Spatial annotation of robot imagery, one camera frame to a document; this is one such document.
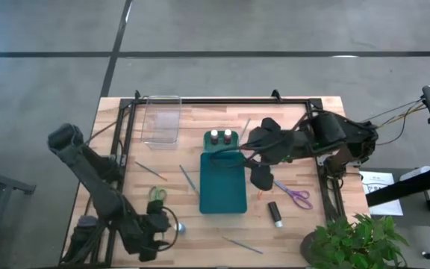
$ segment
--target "white paper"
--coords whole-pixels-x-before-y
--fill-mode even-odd
[[[373,191],[377,191],[380,188],[394,184],[393,174],[391,173],[375,173],[364,171],[360,171],[359,173],[363,175],[363,189],[365,194],[372,193]],[[370,207],[370,213],[393,216],[403,215],[401,203],[399,203],[399,200],[372,206]]]

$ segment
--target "green scissors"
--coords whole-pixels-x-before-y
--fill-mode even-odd
[[[167,197],[167,192],[163,188],[159,188],[157,186],[150,188],[149,202],[152,202],[155,200],[164,201],[166,197]]]

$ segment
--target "scissors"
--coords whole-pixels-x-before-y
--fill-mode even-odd
[[[164,201],[165,198],[167,198],[167,192],[163,188],[159,188],[157,186],[150,188],[150,190],[149,190],[149,202],[152,202],[155,200]]]
[[[292,191],[277,180],[275,180],[274,183],[290,195],[291,199],[293,199],[298,207],[303,209],[313,209],[313,205],[308,201],[308,198],[310,198],[310,193],[308,191]]]

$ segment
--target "potted plant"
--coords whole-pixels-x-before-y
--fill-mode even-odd
[[[318,226],[300,246],[305,259],[319,269],[383,269],[407,266],[395,242],[408,242],[394,232],[392,217],[373,220],[355,215],[357,223],[346,217],[329,221],[327,228]]]

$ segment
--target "small bottle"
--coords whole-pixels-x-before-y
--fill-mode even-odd
[[[212,130],[210,132],[210,141],[212,142],[213,145],[218,144],[218,131],[217,130]]]
[[[231,143],[231,130],[230,129],[226,129],[225,132],[223,133],[223,142],[225,144]]]

